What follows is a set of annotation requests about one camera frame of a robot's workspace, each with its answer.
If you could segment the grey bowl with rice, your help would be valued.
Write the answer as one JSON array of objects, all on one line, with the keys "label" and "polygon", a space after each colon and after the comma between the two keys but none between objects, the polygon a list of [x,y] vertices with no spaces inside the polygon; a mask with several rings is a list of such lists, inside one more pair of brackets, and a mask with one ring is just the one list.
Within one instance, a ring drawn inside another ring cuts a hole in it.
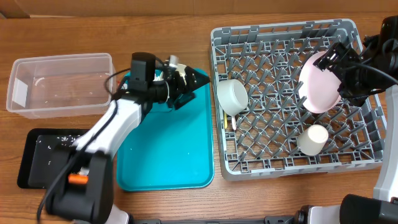
[{"label": "grey bowl with rice", "polygon": [[239,80],[220,81],[216,93],[218,103],[227,115],[236,116],[248,105],[247,91]]}]

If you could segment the cream bowl with peanuts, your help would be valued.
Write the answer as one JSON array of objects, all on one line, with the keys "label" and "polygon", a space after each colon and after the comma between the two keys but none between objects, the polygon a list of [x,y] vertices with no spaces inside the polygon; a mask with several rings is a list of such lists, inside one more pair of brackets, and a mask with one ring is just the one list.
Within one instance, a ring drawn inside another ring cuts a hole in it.
[{"label": "cream bowl with peanuts", "polygon": [[193,68],[179,63],[176,72],[175,79],[178,85],[196,84],[195,71]]}]

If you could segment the yellow plastic spoon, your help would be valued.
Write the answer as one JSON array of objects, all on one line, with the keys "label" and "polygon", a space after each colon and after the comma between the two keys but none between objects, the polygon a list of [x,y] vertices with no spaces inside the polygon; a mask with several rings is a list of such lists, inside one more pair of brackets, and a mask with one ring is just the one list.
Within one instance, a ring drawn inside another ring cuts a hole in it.
[{"label": "yellow plastic spoon", "polygon": [[223,125],[224,125],[224,129],[228,128],[228,115],[223,112]]}]

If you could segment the white paper cup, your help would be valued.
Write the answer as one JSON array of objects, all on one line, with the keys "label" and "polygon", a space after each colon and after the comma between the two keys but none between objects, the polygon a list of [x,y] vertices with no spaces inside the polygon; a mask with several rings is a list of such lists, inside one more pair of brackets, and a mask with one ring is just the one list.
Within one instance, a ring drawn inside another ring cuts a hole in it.
[{"label": "white paper cup", "polygon": [[297,146],[301,152],[308,156],[315,156],[321,152],[328,140],[328,131],[319,124],[314,124],[306,129],[297,138]]}]

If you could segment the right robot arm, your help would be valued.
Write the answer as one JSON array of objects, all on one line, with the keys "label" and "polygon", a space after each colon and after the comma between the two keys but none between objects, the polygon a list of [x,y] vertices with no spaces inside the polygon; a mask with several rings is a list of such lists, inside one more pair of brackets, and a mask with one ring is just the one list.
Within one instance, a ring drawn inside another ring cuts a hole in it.
[{"label": "right robot arm", "polygon": [[356,106],[371,95],[384,93],[387,128],[382,167],[367,198],[348,194],[339,210],[340,223],[397,223],[397,17],[383,20],[380,33],[364,40],[365,50],[334,43],[314,61],[319,70],[332,72],[341,82],[338,93]]}]

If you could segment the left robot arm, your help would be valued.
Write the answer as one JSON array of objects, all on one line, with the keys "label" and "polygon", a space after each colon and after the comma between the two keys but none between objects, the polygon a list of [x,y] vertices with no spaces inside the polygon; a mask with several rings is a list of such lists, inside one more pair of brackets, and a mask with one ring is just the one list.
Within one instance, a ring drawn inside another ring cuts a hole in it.
[{"label": "left robot arm", "polygon": [[101,119],[71,146],[54,149],[37,220],[46,211],[85,223],[133,223],[133,216],[114,204],[117,150],[154,103],[178,110],[195,98],[195,90],[210,82],[208,75],[179,63],[174,55],[161,61],[154,54],[135,52],[127,72],[130,75],[121,81],[126,88],[107,91],[111,103]]}]

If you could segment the pink round plate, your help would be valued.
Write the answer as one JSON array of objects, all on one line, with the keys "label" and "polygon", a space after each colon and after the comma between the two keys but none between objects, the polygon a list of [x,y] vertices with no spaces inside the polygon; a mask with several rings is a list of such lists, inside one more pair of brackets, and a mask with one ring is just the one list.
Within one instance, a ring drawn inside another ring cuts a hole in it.
[{"label": "pink round plate", "polygon": [[339,79],[329,70],[321,71],[313,63],[326,52],[313,54],[303,65],[299,81],[303,85],[299,88],[299,97],[306,97],[303,106],[312,113],[324,113],[332,109],[340,100],[338,87]]}]

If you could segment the orange carrot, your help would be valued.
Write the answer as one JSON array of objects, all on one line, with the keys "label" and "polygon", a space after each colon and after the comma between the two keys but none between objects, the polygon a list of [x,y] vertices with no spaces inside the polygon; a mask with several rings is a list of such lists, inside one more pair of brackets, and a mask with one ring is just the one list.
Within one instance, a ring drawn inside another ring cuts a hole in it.
[{"label": "orange carrot", "polygon": [[88,183],[88,176],[80,174],[70,174],[68,176],[68,183],[74,185],[86,185]]}]

